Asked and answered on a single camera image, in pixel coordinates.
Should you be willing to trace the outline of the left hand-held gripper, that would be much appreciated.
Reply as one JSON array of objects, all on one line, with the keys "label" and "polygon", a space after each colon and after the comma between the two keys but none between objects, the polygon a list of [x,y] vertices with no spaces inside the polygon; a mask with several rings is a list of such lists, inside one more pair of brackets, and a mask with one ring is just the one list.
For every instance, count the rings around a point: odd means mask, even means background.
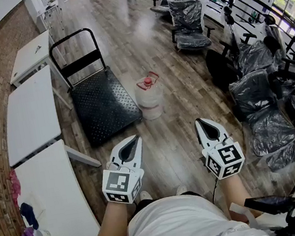
[{"label": "left hand-held gripper", "polygon": [[107,201],[123,204],[135,201],[144,175],[140,168],[142,153],[143,141],[138,135],[122,140],[112,149],[111,162],[103,170],[102,191]]}]

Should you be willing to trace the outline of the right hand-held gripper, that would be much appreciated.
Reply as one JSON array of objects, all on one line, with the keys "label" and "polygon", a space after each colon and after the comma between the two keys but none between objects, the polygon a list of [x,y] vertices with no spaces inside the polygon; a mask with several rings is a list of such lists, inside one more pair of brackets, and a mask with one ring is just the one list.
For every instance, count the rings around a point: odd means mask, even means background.
[{"label": "right hand-held gripper", "polygon": [[[198,118],[195,120],[195,126],[199,143],[204,148],[202,155],[205,158],[206,168],[218,180],[238,174],[245,161],[239,143],[233,141],[231,137],[227,138],[229,134],[225,128],[210,119]],[[212,147],[213,141],[217,140],[223,142]]]}]

